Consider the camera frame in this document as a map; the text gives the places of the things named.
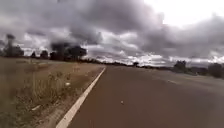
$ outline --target grassy roadside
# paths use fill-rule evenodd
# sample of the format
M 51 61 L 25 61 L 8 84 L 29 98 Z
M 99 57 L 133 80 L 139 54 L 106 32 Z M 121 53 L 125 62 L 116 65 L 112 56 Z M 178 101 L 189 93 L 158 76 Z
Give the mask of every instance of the grassy roadside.
M 102 66 L 0 58 L 0 127 L 34 127 L 66 108 L 87 88 Z

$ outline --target road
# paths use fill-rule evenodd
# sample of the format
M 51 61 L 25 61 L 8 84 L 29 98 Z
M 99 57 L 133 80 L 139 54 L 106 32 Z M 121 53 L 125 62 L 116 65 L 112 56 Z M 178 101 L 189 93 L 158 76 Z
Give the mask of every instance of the road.
M 69 128 L 223 128 L 224 82 L 107 67 Z

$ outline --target cloud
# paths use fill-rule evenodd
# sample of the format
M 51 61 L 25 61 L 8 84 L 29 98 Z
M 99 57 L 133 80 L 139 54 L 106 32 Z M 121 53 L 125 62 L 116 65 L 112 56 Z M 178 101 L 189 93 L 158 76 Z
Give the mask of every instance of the cloud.
M 224 21 L 216 15 L 179 29 L 163 24 L 163 14 L 143 0 L 2 0 L 0 15 L 0 35 L 15 34 L 24 48 L 45 49 L 51 40 L 66 39 L 88 48 L 91 57 L 125 62 L 223 61 Z

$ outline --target cloudy sky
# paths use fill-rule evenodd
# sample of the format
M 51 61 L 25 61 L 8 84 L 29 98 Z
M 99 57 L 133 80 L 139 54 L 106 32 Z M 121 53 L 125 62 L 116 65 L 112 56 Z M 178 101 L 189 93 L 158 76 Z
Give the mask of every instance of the cloudy sky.
M 66 39 L 101 60 L 222 63 L 223 16 L 221 0 L 1 0 L 0 36 L 27 53 Z

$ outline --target road edge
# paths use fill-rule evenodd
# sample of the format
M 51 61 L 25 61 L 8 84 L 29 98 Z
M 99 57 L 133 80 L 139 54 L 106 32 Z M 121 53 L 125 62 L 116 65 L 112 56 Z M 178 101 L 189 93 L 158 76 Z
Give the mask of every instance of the road edge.
M 73 117 L 75 117 L 77 111 L 85 101 L 88 94 L 91 92 L 101 75 L 106 70 L 106 67 L 101 71 L 101 73 L 96 77 L 96 79 L 89 85 L 89 87 L 83 92 L 83 94 L 78 98 L 75 104 L 68 110 L 68 112 L 64 115 L 64 117 L 60 120 L 60 122 L 56 125 L 56 128 L 67 128 L 72 121 Z

